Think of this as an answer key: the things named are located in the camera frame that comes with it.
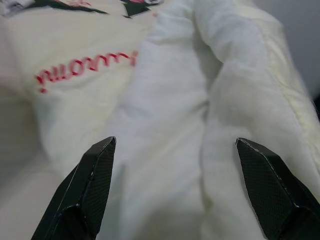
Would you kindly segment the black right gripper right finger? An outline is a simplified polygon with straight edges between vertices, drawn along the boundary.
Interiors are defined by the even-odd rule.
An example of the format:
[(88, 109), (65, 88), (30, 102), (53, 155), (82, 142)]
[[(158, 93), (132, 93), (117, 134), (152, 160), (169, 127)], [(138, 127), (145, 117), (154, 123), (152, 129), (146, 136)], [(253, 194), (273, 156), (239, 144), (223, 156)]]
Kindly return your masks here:
[(268, 240), (318, 240), (320, 204), (279, 155), (245, 138), (236, 140), (248, 197)]

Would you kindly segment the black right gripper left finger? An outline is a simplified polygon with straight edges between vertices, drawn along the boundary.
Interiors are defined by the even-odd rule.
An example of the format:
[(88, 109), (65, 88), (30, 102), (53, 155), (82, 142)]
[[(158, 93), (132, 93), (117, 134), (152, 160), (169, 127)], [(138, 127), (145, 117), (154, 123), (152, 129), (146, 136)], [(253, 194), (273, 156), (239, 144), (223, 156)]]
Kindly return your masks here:
[(33, 240), (94, 240), (107, 206), (116, 138), (93, 144), (52, 196)]

